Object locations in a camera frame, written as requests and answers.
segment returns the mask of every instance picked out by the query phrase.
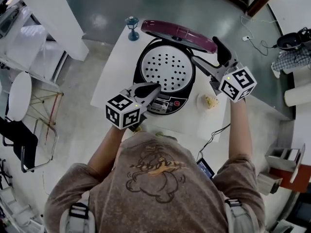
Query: floor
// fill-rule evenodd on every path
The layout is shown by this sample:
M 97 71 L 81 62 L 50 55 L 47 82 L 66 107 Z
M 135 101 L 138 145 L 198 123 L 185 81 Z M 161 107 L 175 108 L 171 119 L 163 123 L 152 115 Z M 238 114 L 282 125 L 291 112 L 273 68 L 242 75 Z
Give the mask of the floor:
M 24 201 L 31 205 L 39 215 L 57 181 L 75 162 L 86 163 L 110 128 L 104 118 L 104 111 L 90 105 L 93 91 L 104 65 L 112 50 L 112 45 L 86 41 L 90 54 L 84 62 L 68 58 L 60 73 L 58 82 L 64 92 L 57 115 L 56 130 L 59 140 L 53 161 L 38 169 L 35 173 L 22 173 L 20 161 L 9 148 L 0 146 L 0 158 L 6 158 L 7 167 L 13 175 L 13 186 Z M 249 109 L 250 128 L 254 146 L 253 162 L 256 172 L 267 168 L 264 154 L 276 142 L 279 121 L 268 114 Z M 230 121 L 229 104 L 227 105 L 224 126 Z M 179 133 L 167 132 L 151 125 L 144 125 L 149 132 L 163 131 L 174 136 L 179 143 L 188 148 L 195 158 L 204 140 Z M 124 138 L 130 137 L 127 131 Z M 212 142 L 204 150 L 204 158 L 214 171 L 227 160 L 229 130 L 221 134 L 218 143 Z M 271 226 L 286 203 L 290 190 L 280 188 L 274 195 L 263 196 L 266 205 L 267 226 Z
M 239 61 L 248 66 L 258 81 L 252 95 L 293 119 L 293 111 L 283 102 L 283 94 L 290 87 L 288 78 L 281 74 L 277 80 L 270 66 L 279 50 L 269 50 L 263 56 L 243 36 L 251 36 L 254 45 L 261 51 L 261 40 L 273 46 L 280 32 L 269 9 L 265 6 L 254 17 L 254 22 L 243 19 L 248 29 L 241 24 L 243 11 L 227 0 L 67 0 L 77 21 L 85 32 L 85 39 L 115 44 L 124 29 L 124 20 L 136 16 L 145 19 L 163 20 L 186 26 L 212 38 L 225 40 L 235 51 Z

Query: strap buckle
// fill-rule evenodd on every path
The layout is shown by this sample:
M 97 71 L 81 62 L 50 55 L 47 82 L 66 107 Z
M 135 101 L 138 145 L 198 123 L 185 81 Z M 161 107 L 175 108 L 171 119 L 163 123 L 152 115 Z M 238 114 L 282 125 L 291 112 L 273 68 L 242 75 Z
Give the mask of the strap buckle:
M 88 219 L 88 207 L 83 203 L 75 203 L 69 209 L 69 216 Z
M 242 203 L 238 199 L 226 199 L 225 203 L 227 203 L 230 207 L 242 206 Z

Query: blue lamp base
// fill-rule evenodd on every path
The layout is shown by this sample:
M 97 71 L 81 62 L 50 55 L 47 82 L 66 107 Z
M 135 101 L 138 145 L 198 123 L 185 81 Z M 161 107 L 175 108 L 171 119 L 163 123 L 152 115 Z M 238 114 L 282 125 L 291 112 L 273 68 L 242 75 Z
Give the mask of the blue lamp base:
M 139 39 L 139 34 L 132 29 L 132 31 L 128 34 L 128 39 L 130 41 L 136 41 Z

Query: white shelf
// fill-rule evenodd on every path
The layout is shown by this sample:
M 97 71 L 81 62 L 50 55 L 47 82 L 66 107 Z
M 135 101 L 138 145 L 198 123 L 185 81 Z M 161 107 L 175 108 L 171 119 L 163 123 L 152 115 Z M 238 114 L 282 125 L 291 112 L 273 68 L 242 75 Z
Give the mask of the white shelf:
M 51 81 L 55 70 L 57 76 L 60 71 L 59 62 L 64 54 L 63 48 L 55 41 L 47 41 L 41 49 L 30 67 L 30 71 L 46 80 Z
M 31 11 L 28 7 L 24 7 L 20 10 L 20 13 L 15 20 L 10 32 L 2 39 L 0 39 L 0 52 L 5 53 L 6 50 L 14 42 L 16 36 L 20 32 L 20 29 L 24 26 L 25 22 L 31 16 Z
M 22 27 L 14 42 L 7 49 L 6 56 L 29 69 L 47 35 L 47 31 L 42 25 Z

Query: cartoon print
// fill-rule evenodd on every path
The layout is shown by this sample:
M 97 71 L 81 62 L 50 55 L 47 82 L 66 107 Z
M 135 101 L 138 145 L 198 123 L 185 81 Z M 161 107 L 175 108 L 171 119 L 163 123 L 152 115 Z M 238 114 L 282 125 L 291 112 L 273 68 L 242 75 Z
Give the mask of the cartoon print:
M 180 183 L 186 181 L 185 175 L 177 177 L 177 171 L 184 168 L 182 165 L 161 148 L 147 146 L 140 153 L 138 163 L 130 166 L 138 171 L 128 173 L 130 180 L 126 182 L 126 189 L 154 197 L 159 203 L 169 203 L 174 199 Z

